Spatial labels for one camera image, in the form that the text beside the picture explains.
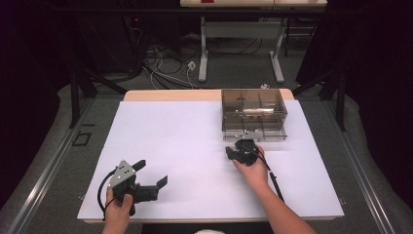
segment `black curtain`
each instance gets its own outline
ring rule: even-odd
[[[329,70],[347,74],[371,156],[413,208],[413,7],[403,1],[328,1],[327,11],[362,17],[322,20],[297,75],[301,84]],[[337,84],[337,77],[324,86]]]
[[[53,32],[36,1],[0,6],[0,208],[39,150],[69,83]]]

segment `table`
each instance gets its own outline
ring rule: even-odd
[[[128,92],[78,218],[101,221],[95,197],[103,178],[122,159],[130,164],[145,159],[146,167],[137,172],[137,180],[152,185],[168,175],[169,184],[161,189],[158,201],[138,204],[131,221],[265,221],[259,201],[225,154],[225,146],[233,142],[222,140],[220,95],[220,90]],[[289,90],[282,90],[282,96],[288,111],[287,140],[260,145],[285,202],[306,219],[343,216],[299,102]]]
[[[219,8],[219,7],[323,7],[326,0],[180,0],[181,7]],[[271,64],[278,83],[283,83],[279,54],[284,35],[283,19],[276,22],[218,22],[206,21],[201,17],[201,62],[199,81],[207,79],[207,38],[208,37],[238,37],[238,38],[275,38],[276,48],[270,52]]]

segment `desk leg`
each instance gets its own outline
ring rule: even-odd
[[[280,62],[279,62],[279,54],[280,54],[280,49],[282,47],[282,38],[284,35],[285,28],[282,26],[281,23],[281,29],[280,29],[280,35],[279,35],[279,41],[277,42],[276,50],[273,52],[270,52],[270,58],[271,58],[271,64],[273,65],[274,69],[274,74],[276,75],[276,80],[277,83],[282,84],[284,82],[283,76],[282,76],[282,68],[280,67]]]
[[[206,36],[206,19],[201,18],[201,64],[199,81],[205,82],[207,79],[207,36]]]

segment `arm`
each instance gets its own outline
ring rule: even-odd
[[[117,199],[113,200],[113,198],[113,190],[108,188],[106,191],[105,225],[102,234],[123,234],[129,225],[129,212],[133,205],[133,197],[126,194],[122,204]]]
[[[264,150],[258,146],[261,156]],[[244,175],[246,183],[251,187],[267,215],[270,225],[276,234],[316,233],[311,226],[290,209],[268,185],[268,171],[261,160],[247,167],[233,160],[236,168]]]

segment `transparent plastic box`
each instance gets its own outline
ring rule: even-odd
[[[287,135],[287,111],[280,90],[222,90],[224,140],[279,141]]]

